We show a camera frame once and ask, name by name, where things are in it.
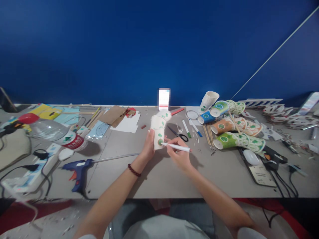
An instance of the right hand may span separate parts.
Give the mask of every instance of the right hand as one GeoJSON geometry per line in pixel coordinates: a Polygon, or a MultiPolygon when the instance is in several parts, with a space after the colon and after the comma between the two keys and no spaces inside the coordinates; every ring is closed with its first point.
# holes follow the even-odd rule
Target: right hand
{"type": "MultiPolygon", "coordinates": [[[[169,143],[169,144],[176,144],[176,145],[187,147],[185,142],[180,137],[177,137],[175,139],[168,139],[165,136],[164,141],[169,143]]],[[[169,145],[167,145],[166,148],[167,148],[167,153],[169,154],[169,156],[172,158],[174,163],[176,163],[176,165],[182,171],[186,172],[187,170],[189,170],[193,167],[192,164],[190,163],[188,152],[173,149],[169,145]]]]}

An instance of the white sleeve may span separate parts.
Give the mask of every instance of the white sleeve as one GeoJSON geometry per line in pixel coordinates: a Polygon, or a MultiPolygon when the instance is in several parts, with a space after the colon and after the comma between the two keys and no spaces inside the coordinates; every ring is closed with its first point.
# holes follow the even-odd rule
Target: white sleeve
{"type": "Polygon", "coordinates": [[[84,235],[84,236],[80,237],[79,239],[96,239],[96,237],[93,235],[84,235]]]}
{"type": "Polygon", "coordinates": [[[239,229],[237,238],[238,239],[267,239],[263,235],[261,235],[259,232],[248,227],[242,227],[241,229],[239,229]]]}

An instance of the blue wall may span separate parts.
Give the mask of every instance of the blue wall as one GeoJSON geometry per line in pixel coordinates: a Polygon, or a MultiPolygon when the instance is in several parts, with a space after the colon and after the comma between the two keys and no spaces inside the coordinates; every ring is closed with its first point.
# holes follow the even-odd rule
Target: blue wall
{"type": "MultiPolygon", "coordinates": [[[[2,0],[0,85],[17,103],[157,105],[160,87],[172,105],[199,105],[207,90],[230,99],[317,5],[2,0]]],[[[318,13],[310,20],[236,100],[299,106],[319,90],[318,13]]]]}

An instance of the person's lap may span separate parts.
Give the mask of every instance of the person's lap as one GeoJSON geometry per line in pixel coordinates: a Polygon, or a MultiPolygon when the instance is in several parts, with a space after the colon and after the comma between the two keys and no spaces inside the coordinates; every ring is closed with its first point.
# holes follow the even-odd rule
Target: person's lap
{"type": "MultiPolygon", "coordinates": [[[[149,200],[127,199],[108,227],[110,239],[122,239],[133,224],[156,215],[149,200]]],[[[174,199],[169,216],[194,223],[213,238],[212,210],[203,199],[174,199]]]]}

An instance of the green marker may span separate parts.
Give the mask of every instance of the green marker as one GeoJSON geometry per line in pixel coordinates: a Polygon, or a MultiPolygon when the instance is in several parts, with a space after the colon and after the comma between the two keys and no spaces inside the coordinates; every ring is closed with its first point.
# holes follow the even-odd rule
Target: green marker
{"type": "Polygon", "coordinates": [[[186,126],[185,121],[182,120],[182,122],[183,122],[183,125],[184,125],[184,127],[185,127],[185,130],[186,130],[186,132],[187,132],[188,137],[189,137],[189,138],[192,138],[192,136],[190,135],[190,132],[188,131],[188,128],[187,128],[187,126],[186,126]]]}

